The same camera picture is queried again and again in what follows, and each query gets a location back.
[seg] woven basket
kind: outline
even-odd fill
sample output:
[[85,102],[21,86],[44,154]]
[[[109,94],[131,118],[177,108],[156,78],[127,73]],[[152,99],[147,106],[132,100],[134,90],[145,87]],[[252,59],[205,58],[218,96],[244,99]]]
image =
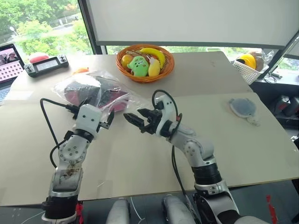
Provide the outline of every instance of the woven basket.
[[[131,55],[133,57],[135,56],[144,56],[145,59],[148,61],[148,57],[150,57],[150,55],[144,54],[140,52],[140,49],[142,48],[155,48],[159,51],[161,51],[164,55],[165,55],[165,64],[163,66],[163,68],[160,71],[160,74],[154,77],[149,77],[149,76],[145,76],[145,77],[136,77],[133,76],[131,73],[129,73],[128,71],[126,71],[122,65],[121,65],[121,58],[124,55]],[[129,46],[127,48],[125,48],[124,50],[121,50],[116,57],[116,66],[118,67],[118,69],[121,71],[122,74],[124,74],[125,76],[129,77],[130,79],[132,79],[135,82],[139,82],[139,83],[151,83],[154,81],[157,81],[161,78],[166,77],[167,75],[169,75],[171,73],[171,71],[174,68],[174,59],[171,53],[169,53],[167,50],[165,50],[164,48],[161,48],[159,46],[155,46],[155,45],[151,45],[151,44],[136,44],[136,45],[132,45]]]

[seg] window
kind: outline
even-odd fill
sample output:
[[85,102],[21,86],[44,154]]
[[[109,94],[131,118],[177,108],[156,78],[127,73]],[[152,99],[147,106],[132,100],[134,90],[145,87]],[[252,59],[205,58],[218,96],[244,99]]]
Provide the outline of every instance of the window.
[[299,71],[299,60],[284,58],[278,65],[279,69]]
[[0,45],[9,43],[25,63],[35,52],[93,53],[77,0],[0,1]]
[[[106,46],[107,52],[110,55],[117,54],[120,50],[127,46]],[[246,54],[255,48],[229,48],[229,47],[185,47],[185,46],[162,46],[170,53],[184,53],[184,52],[204,52],[204,51],[223,51],[230,61],[235,60],[239,55]]]

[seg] game controller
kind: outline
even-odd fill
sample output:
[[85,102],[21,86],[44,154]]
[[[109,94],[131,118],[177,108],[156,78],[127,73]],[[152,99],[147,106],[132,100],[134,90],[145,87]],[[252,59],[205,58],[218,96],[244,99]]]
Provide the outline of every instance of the game controller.
[[24,69],[30,77],[35,78],[47,72],[59,68],[66,68],[68,66],[69,66],[69,62],[67,61],[66,56],[58,55],[56,57],[48,58],[46,60],[39,61],[33,64],[26,64],[24,66]]

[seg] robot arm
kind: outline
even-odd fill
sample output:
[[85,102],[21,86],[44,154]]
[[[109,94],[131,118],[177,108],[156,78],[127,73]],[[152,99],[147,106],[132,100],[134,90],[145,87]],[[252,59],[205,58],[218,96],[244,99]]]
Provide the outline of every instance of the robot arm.
[[92,105],[79,108],[73,134],[58,150],[59,165],[53,175],[49,196],[42,203],[45,214],[42,217],[48,224],[72,224],[76,221],[76,205],[83,176],[82,163],[87,148],[96,139],[100,127],[109,129],[114,118],[112,111],[107,123],[101,122],[102,113]]
[[142,133],[148,132],[163,136],[168,142],[179,148],[186,156],[195,178],[194,201],[204,224],[265,224],[255,217],[241,217],[226,182],[222,179],[214,147],[208,140],[196,135],[195,131],[180,124],[180,120],[171,121],[173,103],[171,98],[163,95],[155,102],[154,110],[140,109],[143,119],[127,113],[124,117],[131,124],[139,127]]

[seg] beige tabletop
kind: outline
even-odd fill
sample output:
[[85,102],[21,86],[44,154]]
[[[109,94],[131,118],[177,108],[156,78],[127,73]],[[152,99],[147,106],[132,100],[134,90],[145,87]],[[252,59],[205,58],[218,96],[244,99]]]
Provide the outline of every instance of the beige tabletop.
[[164,89],[174,97],[252,92],[222,52],[176,53],[173,56],[173,72],[168,77],[150,84],[135,83],[121,74],[115,65],[115,55],[68,56],[69,68],[38,78],[22,74],[15,80],[12,90],[34,90],[33,96],[40,98],[45,89],[52,88],[73,71],[80,67],[89,67],[90,71],[108,71],[129,89],[146,98],[150,98],[156,89]]
[[[151,96],[157,88],[175,95],[179,111],[183,113],[182,123],[213,142],[221,175],[228,186],[299,176],[299,153],[295,145],[223,54],[174,56],[176,67],[165,79],[168,82],[162,80],[150,85],[136,84],[122,77],[115,68],[115,56],[87,56],[73,62],[68,57],[71,65],[68,71],[57,71],[56,75],[52,73],[38,79],[24,74],[18,77],[12,92],[31,92],[31,95],[30,100],[9,100],[0,107],[0,205],[35,204],[45,200],[54,172],[49,160],[54,142],[38,99],[46,96],[62,102],[51,87],[80,66],[105,69],[145,97]],[[229,110],[228,101],[237,97],[255,102],[260,127],[252,126]],[[46,105],[46,110],[60,141],[74,124],[72,115],[54,105]],[[177,164],[185,188],[193,189],[191,168],[179,150]],[[116,114],[111,128],[102,130],[92,142],[83,169],[80,200],[180,190],[172,171],[171,145],[163,138],[141,134],[121,113]]]

